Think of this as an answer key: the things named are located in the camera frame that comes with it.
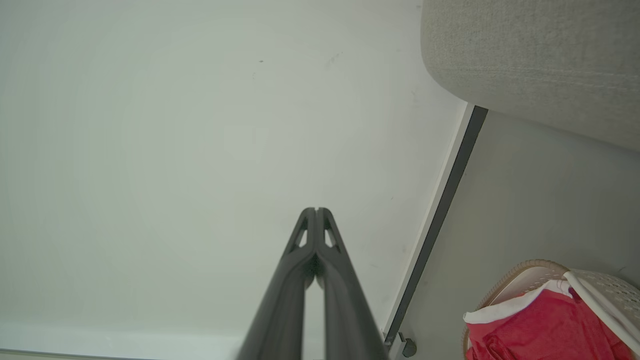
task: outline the laundry basket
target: laundry basket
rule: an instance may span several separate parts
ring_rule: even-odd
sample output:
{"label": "laundry basket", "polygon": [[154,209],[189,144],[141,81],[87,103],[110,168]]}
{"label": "laundry basket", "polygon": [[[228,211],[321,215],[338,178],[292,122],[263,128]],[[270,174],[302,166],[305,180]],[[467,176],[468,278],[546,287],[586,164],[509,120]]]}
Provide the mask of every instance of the laundry basket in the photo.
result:
{"label": "laundry basket", "polygon": [[[584,303],[640,358],[640,291],[615,276],[573,270],[548,260],[528,260],[511,269],[477,309],[535,290],[553,279],[567,280]],[[470,348],[466,329],[463,355]]]}

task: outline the red clothing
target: red clothing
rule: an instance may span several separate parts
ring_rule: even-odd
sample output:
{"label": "red clothing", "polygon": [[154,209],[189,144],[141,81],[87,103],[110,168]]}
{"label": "red clothing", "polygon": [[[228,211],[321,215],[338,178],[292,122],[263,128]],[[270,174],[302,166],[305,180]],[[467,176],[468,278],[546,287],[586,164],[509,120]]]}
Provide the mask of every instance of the red clothing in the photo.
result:
{"label": "red clothing", "polygon": [[515,315],[468,323],[468,360],[633,360],[629,348],[570,290],[543,290]]}

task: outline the fabric cushion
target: fabric cushion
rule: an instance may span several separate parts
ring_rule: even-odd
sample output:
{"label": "fabric cushion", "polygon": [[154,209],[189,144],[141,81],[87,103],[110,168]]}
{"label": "fabric cushion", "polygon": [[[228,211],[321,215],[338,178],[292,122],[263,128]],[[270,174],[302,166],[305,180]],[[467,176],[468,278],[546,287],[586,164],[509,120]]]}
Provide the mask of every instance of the fabric cushion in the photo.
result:
{"label": "fabric cushion", "polygon": [[640,151],[640,1],[425,0],[422,57],[461,99]]}

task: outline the white tabletop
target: white tabletop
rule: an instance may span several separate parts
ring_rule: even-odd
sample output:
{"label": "white tabletop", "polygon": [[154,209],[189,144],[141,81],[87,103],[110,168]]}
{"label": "white tabletop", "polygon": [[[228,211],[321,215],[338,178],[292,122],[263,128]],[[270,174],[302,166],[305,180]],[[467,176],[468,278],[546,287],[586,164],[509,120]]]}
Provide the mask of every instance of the white tabletop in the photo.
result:
{"label": "white tabletop", "polygon": [[2,5],[0,348],[228,358],[309,206],[383,328],[466,105],[419,6]]}

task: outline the wicker basket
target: wicker basket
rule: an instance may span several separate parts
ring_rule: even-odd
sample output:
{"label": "wicker basket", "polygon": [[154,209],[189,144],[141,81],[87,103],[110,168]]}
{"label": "wicker basket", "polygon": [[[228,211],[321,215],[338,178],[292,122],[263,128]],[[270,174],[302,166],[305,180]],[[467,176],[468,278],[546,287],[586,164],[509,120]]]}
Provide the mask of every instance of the wicker basket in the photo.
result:
{"label": "wicker basket", "polygon": [[[636,353],[636,357],[640,356],[640,291],[615,276],[571,270],[548,260],[528,260],[511,269],[477,309],[535,290],[553,279],[567,280],[602,322]],[[465,329],[463,355],[470,347],[469,329]]]}

